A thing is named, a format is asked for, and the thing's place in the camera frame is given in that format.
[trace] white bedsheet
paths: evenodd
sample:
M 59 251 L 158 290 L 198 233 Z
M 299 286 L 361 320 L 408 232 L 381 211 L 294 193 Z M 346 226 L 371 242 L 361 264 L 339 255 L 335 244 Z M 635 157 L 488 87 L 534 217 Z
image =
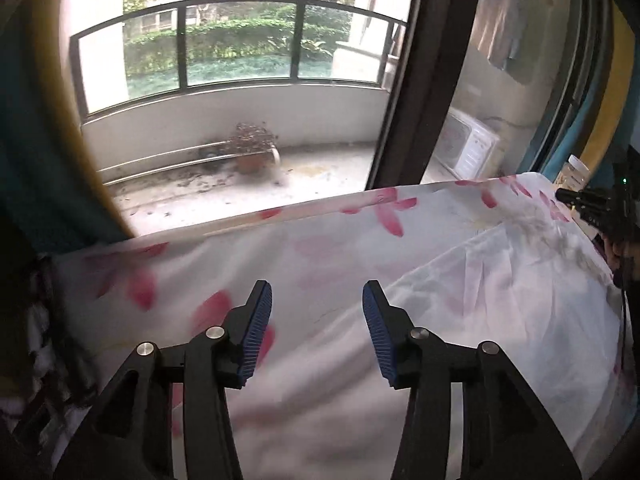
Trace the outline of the white bedsheet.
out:
M 588 475 L 634 414 L 632 362 L 619 370 L 609 269 L 552 196 L 537 174 L 391 188 L 57 263 L 72 329 L 103 383 L 137 343 L 186 342 L 244 303 L 255 280 L 271 282 L 261 363 L 228 395 L 249 480 L 390 477 L 408 393 L 380 375 L 360 304 L 371 279 L 447 342 L 498 342 Z M 453 394 L 448 478 L 457 478 L 462 451 L 462 393 Z M 178 389 L 175 397 L 179 450 Z

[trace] metal railing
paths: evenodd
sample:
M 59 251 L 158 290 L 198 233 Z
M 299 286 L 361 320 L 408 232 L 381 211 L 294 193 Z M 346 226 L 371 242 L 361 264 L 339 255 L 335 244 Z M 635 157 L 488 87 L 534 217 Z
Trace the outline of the metal railing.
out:
M 246 3 L 246 2 L 275 2 L 280 4 L 293 4 L 296 7 L 295 20 L 293 27 L 293 37 L 290 45 L 290 70 L 288 77 L 269 77 L 269 78 L 251 78 L 251 79 L 235 79 L 225 80 L 221 82 L 210 82 L 206 84 L 194 84 L 188 83 L 187 76 L 187 8 L 194 6 L 202 6 L 206 4 L 224 4 L 224 3 Z M 367 18 L 375 18 L 387 22 L 386 35 L 383 43 L 382 53 L 380 54 L 380 65 L 378 68 L 378 76 L 375 82 L 363 81 L 363 80 L 349 80 L 349 79 L 336 79 L 336 78 L 301 78 L 299 77 L 300 59 L 302 54 L 302 39 L 305 25 L 305 11 L 308 6 L 325 7 L 329 9 L 344 10 L 353 14 L 360 14 Z M 80 40 L 87 37 L 94 32 L 103 30 L 104 28 L 117 25 L 119 23 L 125 23 L 135 18 L 140 18 L 149 14 L 155 14 L 164 10 L 176 10 L 177 11 L 177 27 L 176 27 L 176 61 L 177 61 L 177 75 L 178 75 L 178 88 L 156 92 L 153 94 L 145 95 L 139 98 L 129 99 L 124 102 L 114 104 L 101 110 L 95 110 L 89 112 L 87 105 L 87 98 L 84 88 L 84 81 L 82 79 L 82 63 L 80 53 Z M 385 76 L 386 64 L 391 49 L 394 44 L 394 40 L 397 39 L 400 27 L 405 27 L 406 23 L 402 20 L 385 16 L 373 12 L 372 10 L 360 9 L 358 7 L 347 6 L 338 4 L 336 2 L 325 0 L 182 0 L 180 2 L 171 2 L 168 4 L 161 4 L 154 7 L 148 7 L 146 9 L 136 10 L 129 12 L 123 16 L 118 16 L 107 20 L 106 22 L 99 23 L 93 27 L 89 27 L 78 34 L 73 35 L 70 38 L 70 63 L 72 78 L 74 82 L 74 89 L 76 93 L 76 102 L 78 104 L 79 113 L 83 122 L 91 119 L 95 119 L 114 111 L 118 111 L 124 108 L 131 107 L 133 105 L 144 104 L 158 99 L 166 98 L 169 96 L 175 96 L 180 94 L 188 94 L 196 91 L 201 91 L 207 88 L 229 88 L 237 86 L 257 85 L 257 84 L 292 84 L 292 83 L 316 83 L 316 84 L 351 84 L 357 86 L 369 86 L 380 88 Z

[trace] green shrub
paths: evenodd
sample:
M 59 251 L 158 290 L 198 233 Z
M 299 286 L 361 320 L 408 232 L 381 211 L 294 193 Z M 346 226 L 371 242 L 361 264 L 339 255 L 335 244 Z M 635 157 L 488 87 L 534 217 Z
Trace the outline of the green shrub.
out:
M 292 6 L 283 6 L 285 10 Z M 316 12 L 305 19 L 302 41 L 303 60 L 331 59 L 336 41 L 346 41 L 349 24 L 337 14 Z M 187 63 L 215 59 L 235 59 L 277 54 L 290 55 L 294 22 L 288 16 L 260 17 L 209 22 L 187 27 Z M 124 59 L 127 76 L 170 70 L 177 66 L 174 30 L 150 32 L 126 41 Z

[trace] person's hand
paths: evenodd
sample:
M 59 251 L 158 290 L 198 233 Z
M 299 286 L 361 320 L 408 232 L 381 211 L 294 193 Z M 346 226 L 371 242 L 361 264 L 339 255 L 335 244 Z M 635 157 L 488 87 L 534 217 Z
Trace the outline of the person's hand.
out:
M 632 258 L 634 268 L 632 279 L 635 282 L 640 281 L 640 244 L 612 244 L 608 238 L 602 237 L 604 240 L 604 253 L 609 268 L 616 272 L 620 268 L 620 258 Z

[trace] concrete floor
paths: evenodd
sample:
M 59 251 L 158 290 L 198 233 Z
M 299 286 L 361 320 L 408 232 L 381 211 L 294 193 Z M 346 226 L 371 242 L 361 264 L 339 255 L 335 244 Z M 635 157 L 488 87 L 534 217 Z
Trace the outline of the concrete floor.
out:
M 235 162 L 208 162 L 110 186 L 137 235 L 195 225 L 277 206 L 355 193 L 366 186 L 373 144 L 281 150 L 279 167 L 237 172 Z M 453 180 L 431 163 L 422 183 Z

